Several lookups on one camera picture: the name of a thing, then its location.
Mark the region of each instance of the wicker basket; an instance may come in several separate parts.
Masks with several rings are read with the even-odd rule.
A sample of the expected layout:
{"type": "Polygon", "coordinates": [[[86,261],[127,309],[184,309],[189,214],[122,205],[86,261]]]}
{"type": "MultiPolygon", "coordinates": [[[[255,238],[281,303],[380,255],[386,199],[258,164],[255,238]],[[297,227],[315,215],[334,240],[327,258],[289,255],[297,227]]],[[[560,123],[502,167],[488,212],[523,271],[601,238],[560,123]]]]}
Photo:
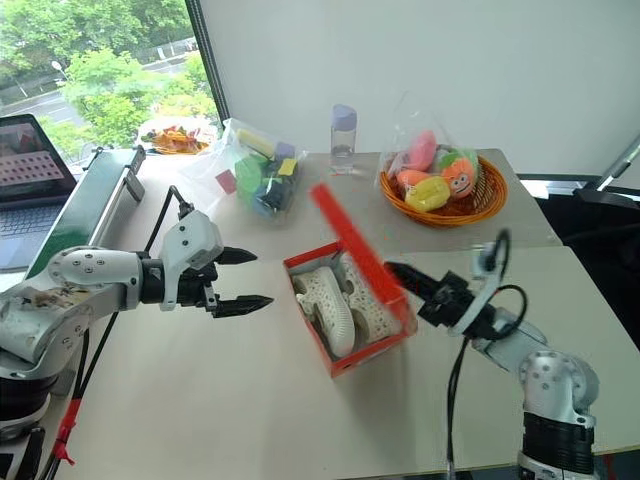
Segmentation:
{"type": "Polygon", "coordinates": [[[507,182],[500,171],[480,155],[478,160],[480,175],[471,195],[430,212],[419,213],[407,205],[402,187],[384,172],[380,172],[380,187],[394,207],[416,222],[432,227],[469,225],[493,217],[507,201],[507,182]]]}

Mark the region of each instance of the white table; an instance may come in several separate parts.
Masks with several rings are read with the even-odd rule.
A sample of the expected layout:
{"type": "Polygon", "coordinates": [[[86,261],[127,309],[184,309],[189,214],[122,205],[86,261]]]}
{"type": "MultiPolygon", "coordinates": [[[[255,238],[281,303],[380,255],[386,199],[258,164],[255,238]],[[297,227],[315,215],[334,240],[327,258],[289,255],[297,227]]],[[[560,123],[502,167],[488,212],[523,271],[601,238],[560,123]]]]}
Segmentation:
{"type": "MultiPolygon", "coordinates": [[[[362,178],[329,177],[327,157],[311,157],[302,190],[324,179],[347,210],[369,206],[356,223],[378,252],[403,254],[397,258],[436,277],[446,269],[469,274],[467,254],[442,250],[468,248],[493,239],[501,226],[511,227],[519,248],[509,273],[530,295],[528,319],[555,347],[582,356],[600,376],[602,393],[593,409],[597,450],[640,445],[634,408],[639,387],[620,373],[640,367],[635,347],[573,254],[558,246],[504,157],[487,153],[507,177],[509,202],[494,219],[461,229],[430,230],[387,205],[372,188],[376,155],[358,157],[368,167],[361,169],[362,178]]],[[[107,244],[141,249],[170,183],[202,206],[202,192],[173,174],[180,162],[146,161],[140,177],[147,194],[138,208],[118,215],[107,244]]],[[[227,297],[259,293],[276,301],[231,319],[213,320],[195,309],[160,313],[157,306],[124,313],[70,441],[78,464],[62,466],[62,477],[325,479],[442,470],[445,386],[459,339],[423,322],[403,347],[331,380],[299,317],[281,260],[332,241],[333,234],[304,195],[281,227],[249,215],[232,219],[237,211],[230,200],[215,216],[223,238],[254,251],[260,261],[221,267],[216,289],[227,297]]],[[[175,222],[174,213],[163,230],[175,222]]],[[[514,379],[476,353],[468,355],[456,410],[460,468],[515,460],[520,404],[514,379]]],[[[59,411],[52,408],[49,423],[59,411]]]]}

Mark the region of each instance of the laptop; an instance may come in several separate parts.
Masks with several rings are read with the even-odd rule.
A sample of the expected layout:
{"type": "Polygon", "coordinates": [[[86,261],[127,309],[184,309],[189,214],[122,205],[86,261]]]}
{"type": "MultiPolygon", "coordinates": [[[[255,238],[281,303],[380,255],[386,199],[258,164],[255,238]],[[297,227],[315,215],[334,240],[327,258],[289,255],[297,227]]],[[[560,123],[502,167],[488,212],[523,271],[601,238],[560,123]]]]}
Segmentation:
{"type": "Polygon", "coordinates": [[[31,264],[75,186],[33,115],[0,118],[0,271],[31,264]]]}

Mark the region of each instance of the window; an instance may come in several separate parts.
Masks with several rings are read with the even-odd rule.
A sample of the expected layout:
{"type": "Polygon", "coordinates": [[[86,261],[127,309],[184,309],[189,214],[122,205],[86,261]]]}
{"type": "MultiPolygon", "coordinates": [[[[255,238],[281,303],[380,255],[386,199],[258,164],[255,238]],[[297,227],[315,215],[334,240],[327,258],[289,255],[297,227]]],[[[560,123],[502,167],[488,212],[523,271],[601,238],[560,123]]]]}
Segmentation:
{"type": "MultiPolygon", "coordinates": [[[[199,5],[187,1],[193,16],[199,5]]],[[[35,115],[68,164],[152,128],[220,126],[224,99],[219,86],[212,94],[185,0],[1,3],[0,115],[35,115]]]]}

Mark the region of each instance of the laptop screen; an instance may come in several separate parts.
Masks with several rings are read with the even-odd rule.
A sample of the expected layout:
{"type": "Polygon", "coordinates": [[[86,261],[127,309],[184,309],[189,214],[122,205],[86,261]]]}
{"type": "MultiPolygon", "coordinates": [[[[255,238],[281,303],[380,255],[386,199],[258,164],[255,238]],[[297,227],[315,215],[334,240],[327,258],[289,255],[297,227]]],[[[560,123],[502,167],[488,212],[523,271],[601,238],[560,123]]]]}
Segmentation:
{"type": "Polygon", "coordinates": [[[75,184],[35,117],[0,118],[0,203],[69,195],[75,184]]]}

